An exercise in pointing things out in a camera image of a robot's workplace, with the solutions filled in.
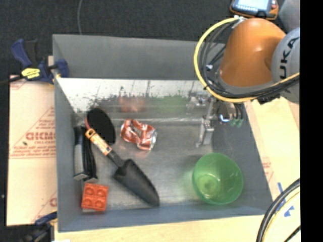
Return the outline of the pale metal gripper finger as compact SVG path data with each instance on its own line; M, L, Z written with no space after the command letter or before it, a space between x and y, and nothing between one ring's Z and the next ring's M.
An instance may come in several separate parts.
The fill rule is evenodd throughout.
M207 128L206 123L202 122L198 129L198 139L195 142L196 147L207 145Z
M211 123L204 124L204 145L209 145L214 133L214 126Z

